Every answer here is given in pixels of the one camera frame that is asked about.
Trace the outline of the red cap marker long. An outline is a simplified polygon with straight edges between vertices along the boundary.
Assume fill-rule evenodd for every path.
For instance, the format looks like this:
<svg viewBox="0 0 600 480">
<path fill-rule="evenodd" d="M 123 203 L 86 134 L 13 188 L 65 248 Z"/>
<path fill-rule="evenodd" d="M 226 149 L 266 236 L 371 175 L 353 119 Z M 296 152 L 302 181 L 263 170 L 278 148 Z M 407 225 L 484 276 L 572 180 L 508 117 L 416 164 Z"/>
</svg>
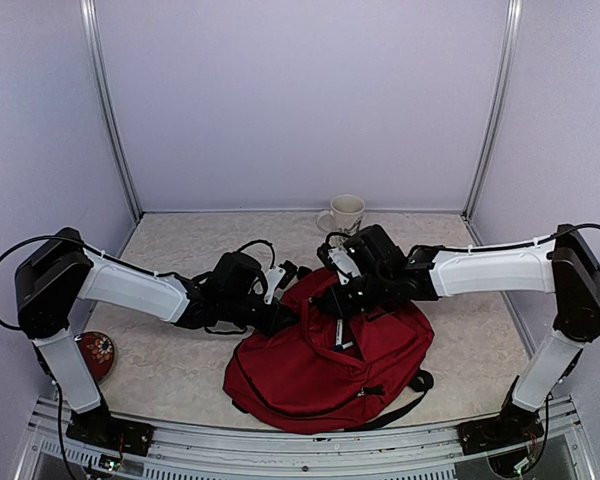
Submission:
<svg viewBox="0 0 600 480">
<path fill-rule="evenodd" d="M 340 347 L 343 341 L 344 322 L 341 318 L 336 321 L 334 346 Z"/>
</svg>

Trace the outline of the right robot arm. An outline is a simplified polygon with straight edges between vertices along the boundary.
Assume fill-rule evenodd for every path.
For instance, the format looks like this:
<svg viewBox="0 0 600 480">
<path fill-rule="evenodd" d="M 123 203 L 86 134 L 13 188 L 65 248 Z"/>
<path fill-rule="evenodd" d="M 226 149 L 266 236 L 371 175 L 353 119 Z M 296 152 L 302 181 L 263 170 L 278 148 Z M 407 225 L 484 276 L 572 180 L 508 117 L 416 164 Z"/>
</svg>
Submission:
<svg viewBox="0 0 600 480">
<path fill-rule="evenodd" d="M 600 263 L 581 235 L 583 225 L 561 224 L 549 235 L 490 246 L 416 245 L 409 253 L 378 224 L 318 249 L 339 286 L 327 304 L 341 317 L 405 299 L 437 301 L 456 295 L 536 291 L 551 294 L 556 317 L 550 332 L 514 381 L 491 433 L 515 442 L 531 424 L 553 387 L 576 365 L 581 351 L 600 336 Z"/>
</svg>

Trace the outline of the dark blue cap marker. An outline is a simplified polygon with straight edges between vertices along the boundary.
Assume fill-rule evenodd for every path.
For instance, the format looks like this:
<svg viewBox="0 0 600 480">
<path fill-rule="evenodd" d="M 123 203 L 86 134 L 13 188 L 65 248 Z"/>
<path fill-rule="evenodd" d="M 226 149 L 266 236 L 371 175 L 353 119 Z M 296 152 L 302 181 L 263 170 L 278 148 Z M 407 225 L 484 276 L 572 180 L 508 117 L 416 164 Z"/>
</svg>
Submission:
<svg viewBox="0 0 600 480">
<path fill-rule="evenodd" d="M 336 344 L 333 347 L 333 351 L 336 352 L 336 353 L 341 353 L 341 352 L 344 352 L 347 349 L 353 347 L 354 345 L 355 345 L 355 343 L 353 341 L 349 341 L 349 342 L 346 342 L 344 344 Z"/>
</svg>

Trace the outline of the red backpack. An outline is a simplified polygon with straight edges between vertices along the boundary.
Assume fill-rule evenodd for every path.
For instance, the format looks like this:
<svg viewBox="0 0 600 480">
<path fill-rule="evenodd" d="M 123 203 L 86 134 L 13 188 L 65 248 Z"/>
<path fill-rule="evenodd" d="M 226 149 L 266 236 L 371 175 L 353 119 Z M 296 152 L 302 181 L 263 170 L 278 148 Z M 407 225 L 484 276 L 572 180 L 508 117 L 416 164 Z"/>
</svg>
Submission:
<svg viewBox="0 0 600 480">
<path fill-rule="evenodd" d="M 236 346 L 223 383 L 236 408 L 286 432 L 320 434 L 379 429 L 421 403 L 434 385 L 421 367 L 434 338 L 429 320 L 411 302 L 377 307 L 345 322 L 345 343 L 355 345 L 336 353 L 336 320 L 317 299 L 337 283 L 326 268 L 309 273 L 282 297 L 299 322 Z M 390 410 L 406 389 L 419 397 Z"/>
</svg>

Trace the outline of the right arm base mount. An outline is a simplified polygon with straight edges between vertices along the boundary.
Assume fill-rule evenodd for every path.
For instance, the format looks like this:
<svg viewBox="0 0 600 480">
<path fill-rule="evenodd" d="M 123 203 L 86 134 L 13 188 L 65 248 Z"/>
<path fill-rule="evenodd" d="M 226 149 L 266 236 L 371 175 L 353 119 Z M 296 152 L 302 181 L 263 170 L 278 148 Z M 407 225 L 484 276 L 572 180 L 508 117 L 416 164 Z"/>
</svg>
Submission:
<svg viewBox="0 0 600 480">
<path fill-rule="evenodd" d="M 542 437 L 544 428 L 539 420 L 505 420 L 496 416 L 463 422 L 457 432 L 463 454 L 472 455 Z"/>
</svg>

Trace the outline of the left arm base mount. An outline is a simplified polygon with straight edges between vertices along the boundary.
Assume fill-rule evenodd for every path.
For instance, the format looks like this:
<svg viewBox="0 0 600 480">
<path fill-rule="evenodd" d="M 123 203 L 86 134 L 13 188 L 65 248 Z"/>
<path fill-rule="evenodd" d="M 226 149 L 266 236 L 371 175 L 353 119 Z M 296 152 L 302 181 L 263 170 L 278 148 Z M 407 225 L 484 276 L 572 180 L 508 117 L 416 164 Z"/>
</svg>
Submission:
<svg viewBox="0 0 600 480">
<path fill-rule="evenodd" d="M 116 417 L 71 420 L 66 436 L 85 444 L 145 457 L 154 434 L 154 427 L 143 422 Z"/>
</svg>

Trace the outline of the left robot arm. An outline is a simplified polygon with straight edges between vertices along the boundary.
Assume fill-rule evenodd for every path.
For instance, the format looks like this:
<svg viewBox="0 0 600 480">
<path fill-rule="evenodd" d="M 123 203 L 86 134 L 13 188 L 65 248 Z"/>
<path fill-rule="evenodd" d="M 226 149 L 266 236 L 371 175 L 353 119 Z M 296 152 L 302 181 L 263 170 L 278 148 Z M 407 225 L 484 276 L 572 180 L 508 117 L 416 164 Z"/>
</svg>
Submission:
<svg viewBox="0 0 600 480">
<path fill-rule="evenodd" d="M 275 294 L 297 272 L 291 262 L 263 268 L 238 249 L 215 267 L 186 278 L 128 264 L 84 243 L 64 228 L 40 237 L 41 247 L 14 275 L 18 324 L 32 341 L 82 430 L 101 445 L 120 434 L 106 402 L 70 334 L 68 315 L 78 300 L 107 303 L 185 329 L 210 329 L 219 322 L 252 328 L 271 337 L 296 324 L 297 314 Z"/>
</svg>

